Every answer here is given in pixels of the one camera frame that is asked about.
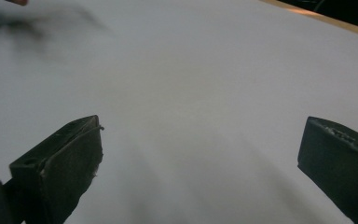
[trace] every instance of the wooden surface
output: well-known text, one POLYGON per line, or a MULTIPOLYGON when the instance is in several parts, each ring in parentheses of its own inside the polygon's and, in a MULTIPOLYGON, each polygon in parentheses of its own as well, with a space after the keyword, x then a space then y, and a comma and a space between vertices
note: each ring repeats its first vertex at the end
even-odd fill
POLYGON ((358 132, 358 34, 261 1, 0 6, 0 179, 97 114, 67 223, 351 223, 297 169, 308 116, 358 132))
POLYGON ((315 12, 312 12, 312 11, 308 11, 308 10, 300 8, 300 7, 294 7, 292 5, 289 5, 289 4, 286 4, 284 2, 280 2, 280 1, 277 1, 277 0, 260 0, 260 1, 272 4, 273 6, 276 6, 276 7, 285 8, 285 9, 291 11, 291 12, 298 13, 298 14, 301 14, 301 15, 304 15, 304 16, 307 16, 307 17, 311 17, 311 18, 313 18, 315 20, 323 21, 323 22, 329 23, 331 25, 334 25, 334 26, 337 26, 337 27, 340 27, 342 29, 345 29, 345 30, 348 30, 348 31, 351 31, 351 32, 354 32, 354 33, 358 34, 358 26, 352 25, 352 24, 347 23, 345 21, 339 21, 339 20, 336 20, 336 19, 324 16, 324 15, 321 15, 321 14, 318 14, 318 13, 315 13, 315 12))

